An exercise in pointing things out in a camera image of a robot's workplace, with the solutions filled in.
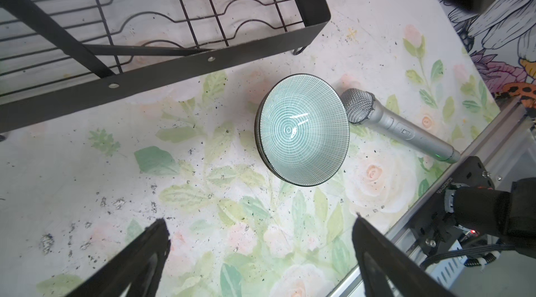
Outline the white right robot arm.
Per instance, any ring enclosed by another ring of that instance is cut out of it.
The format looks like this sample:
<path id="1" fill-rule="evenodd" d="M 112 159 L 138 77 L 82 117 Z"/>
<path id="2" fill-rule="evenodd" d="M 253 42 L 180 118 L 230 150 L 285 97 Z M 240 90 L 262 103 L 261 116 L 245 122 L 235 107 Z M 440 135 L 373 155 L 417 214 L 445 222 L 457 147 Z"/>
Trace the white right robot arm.
<path id="1" fill-rule="evenodd" d="M 464 101 L 471 111 L 491 108 L 485 92 L 521 96 L 535 108 L 535 0 L 444 0 L 456 8 L 449 20 L 466 50 L 473 48 L 476 37 L 482 47 L 471 58 L 483 83 L 465 83 L 474 90 L 478 101 Z M 535 213 L 515 213 L 512 204 L 517 195 L 493 190 L 464 190 L 454 194 L 452 216 L 463 227 L 498 236 L 504 241 L 535 238 Z"/>

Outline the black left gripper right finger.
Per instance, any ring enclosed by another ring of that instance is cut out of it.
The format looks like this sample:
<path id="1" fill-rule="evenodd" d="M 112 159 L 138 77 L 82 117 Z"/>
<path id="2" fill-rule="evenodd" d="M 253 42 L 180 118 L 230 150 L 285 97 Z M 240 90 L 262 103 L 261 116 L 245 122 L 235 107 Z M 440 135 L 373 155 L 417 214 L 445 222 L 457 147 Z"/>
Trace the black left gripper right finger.
<path id="1" fill-rule="evenodd" d="M 393 296 L 390 284 L 402 296 L 453 295 L 361 216 L 353 226 L 353 245 L 366 296 Z"/>

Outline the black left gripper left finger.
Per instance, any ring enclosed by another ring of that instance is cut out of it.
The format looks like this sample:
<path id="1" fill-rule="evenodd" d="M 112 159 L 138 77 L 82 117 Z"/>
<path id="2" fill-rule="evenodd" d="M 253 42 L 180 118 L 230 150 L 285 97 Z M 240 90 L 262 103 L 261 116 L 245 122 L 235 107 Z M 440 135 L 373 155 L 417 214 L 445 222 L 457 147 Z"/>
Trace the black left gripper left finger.
<path id="1" fill-rule="evenodd" d="M 155 296 L 170 254 L 166 221 L 157 219 L 69 296 Z"/>

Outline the mint green bowl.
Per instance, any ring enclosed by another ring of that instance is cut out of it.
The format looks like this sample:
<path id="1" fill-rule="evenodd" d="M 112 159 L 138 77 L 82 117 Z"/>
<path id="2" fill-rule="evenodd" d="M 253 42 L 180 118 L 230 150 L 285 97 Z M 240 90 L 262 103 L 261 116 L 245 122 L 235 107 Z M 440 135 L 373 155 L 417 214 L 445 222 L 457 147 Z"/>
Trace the mint green bowl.
<path id="1" fill-rule="evenodd" d="M 265 95 L 255 115 L 254 137 L 275 176 L 298 187 L 315 187 L 341 168 L 350 129 L 332 86 L 300 73 L 280 80 Z"/>

